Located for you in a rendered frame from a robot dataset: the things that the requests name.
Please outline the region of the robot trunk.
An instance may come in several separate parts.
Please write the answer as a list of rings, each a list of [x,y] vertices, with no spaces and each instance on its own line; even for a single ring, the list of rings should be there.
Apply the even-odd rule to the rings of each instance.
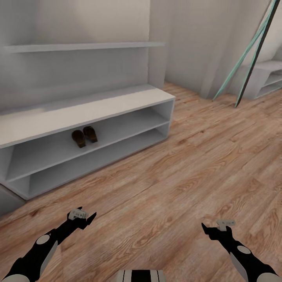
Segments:
[[[115,282],[166,282],[163,270],[119,270]]]

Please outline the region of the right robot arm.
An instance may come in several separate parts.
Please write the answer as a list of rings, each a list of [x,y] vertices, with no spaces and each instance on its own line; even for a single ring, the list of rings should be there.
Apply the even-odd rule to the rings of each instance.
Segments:
[[[218,240],[228,251],[232,264],[246,282],[282,282],[274,269],[257,259],[250,249],[239,241],[235,241],[229,226],[236,225],[235,220],[217,220],[219,227],[208,228],[201,224],[206,235],[211,240]]]

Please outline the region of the sandal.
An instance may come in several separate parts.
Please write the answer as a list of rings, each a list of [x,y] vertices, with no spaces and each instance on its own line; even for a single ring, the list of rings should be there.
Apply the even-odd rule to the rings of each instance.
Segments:
[[[84,134],[80,130],[76,130],[72,133],[73,140],[78,144],[80,148],[83,148],[86,146],[85,141],[83,140]]]
[[[92,127],[85,127],[83,129],[83,134],[85,136],[89,136],[92,143],[96,143],[98,141],[95,131]]]

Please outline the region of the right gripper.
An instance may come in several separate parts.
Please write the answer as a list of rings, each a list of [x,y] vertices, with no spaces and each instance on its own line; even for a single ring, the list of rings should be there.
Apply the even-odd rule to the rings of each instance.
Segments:
[[[209,238],[211,240],[218,240],[222,244],[222,246],[224,239],[226,239],[227,237],[233,237],[232,230],[230,227],[226,227],[227,231],[221,231],[217,227],[208,228],[203,223],[201,225],[204,229],[205,234],[209,235]]]

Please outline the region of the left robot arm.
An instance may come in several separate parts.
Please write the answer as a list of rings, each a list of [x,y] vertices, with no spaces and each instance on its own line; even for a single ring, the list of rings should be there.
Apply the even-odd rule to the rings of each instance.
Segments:
[[[88,212],[80,208],[71,209],[67,214],[67,221],[59,228],[53,229],[39,237],[34,247],[23,257],[18,258],[9,273],[1,282],[35,282],[40,279],[46,266],[60,245],[77,228],[85,229],[89,226],[97,213],[89,216]]]

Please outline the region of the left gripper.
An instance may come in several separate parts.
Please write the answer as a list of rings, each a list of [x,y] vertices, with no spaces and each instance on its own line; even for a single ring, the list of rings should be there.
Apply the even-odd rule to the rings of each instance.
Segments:
[[[77,228],[80,229],[85,229],[86,226],[89,226],[97,213],[93,214],[90,216],[88,219],[83,219],[83,218],[75,218],[74,220],[69,219],[69,214],[67,214],[67,221],[64,222],[61,226],[65,226],[68,229],[69,235],[74,232]],[[69,236],[68,235],[68,236]]]

